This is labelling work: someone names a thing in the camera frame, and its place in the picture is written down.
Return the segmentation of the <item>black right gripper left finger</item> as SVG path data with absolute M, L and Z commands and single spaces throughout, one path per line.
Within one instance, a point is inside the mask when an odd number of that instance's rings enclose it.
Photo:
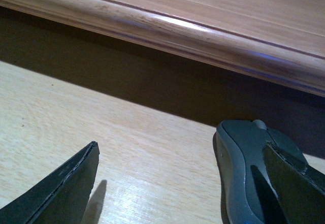
M 93 141 L 1 208 L 1 223 L 81 223 L 99 164 Z

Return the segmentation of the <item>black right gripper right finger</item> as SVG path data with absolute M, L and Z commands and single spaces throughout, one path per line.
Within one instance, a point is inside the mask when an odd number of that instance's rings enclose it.
M 324 174 L 267 143 L 262 149 L 267 175 L 251 166 L 265 223 L 324 223 Z

